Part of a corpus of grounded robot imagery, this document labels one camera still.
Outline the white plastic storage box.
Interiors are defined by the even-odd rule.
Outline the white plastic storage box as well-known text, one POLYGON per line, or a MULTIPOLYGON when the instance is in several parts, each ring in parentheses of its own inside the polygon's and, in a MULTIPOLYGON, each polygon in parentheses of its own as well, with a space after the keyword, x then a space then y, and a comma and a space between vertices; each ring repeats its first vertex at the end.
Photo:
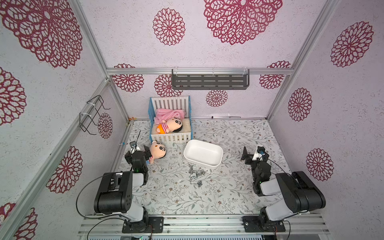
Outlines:
POLYGON ((212 170, 222 163, 223 154, 222 147, 195 139, 190 140, 184 149, 184 157, 189 163, 212 170))

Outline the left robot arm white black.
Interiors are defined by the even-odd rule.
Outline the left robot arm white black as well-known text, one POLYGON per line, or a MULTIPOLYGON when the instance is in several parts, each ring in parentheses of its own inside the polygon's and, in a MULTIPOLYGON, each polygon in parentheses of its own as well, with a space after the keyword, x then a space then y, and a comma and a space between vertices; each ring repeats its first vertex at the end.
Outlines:
POLYGON ((131 171, 105 173, 94 200, 97 214, 120 214, 134 224, 147 225, 149 222, 146 208, 133 202, 133 188, 144 186, 148 182, 147 161, 150 150, 132 150, 126 153, 126 161, 132 165, 131 171))

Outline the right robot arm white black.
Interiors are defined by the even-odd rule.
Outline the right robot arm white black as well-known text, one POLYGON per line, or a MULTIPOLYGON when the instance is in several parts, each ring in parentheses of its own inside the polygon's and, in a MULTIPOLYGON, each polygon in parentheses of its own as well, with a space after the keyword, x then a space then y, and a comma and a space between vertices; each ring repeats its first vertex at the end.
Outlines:
POLYGON ((258 146, 254 154, 243 148, 241 160, 251 166, 253 190, 259 197, 281 194, 283 199, 260 210, 262 223, 280 222, 299 213, 323 209, 326 199, 323 193, 302 171, 291 174, 282 172, 271 179, 272 167, 269 154, 258 146))

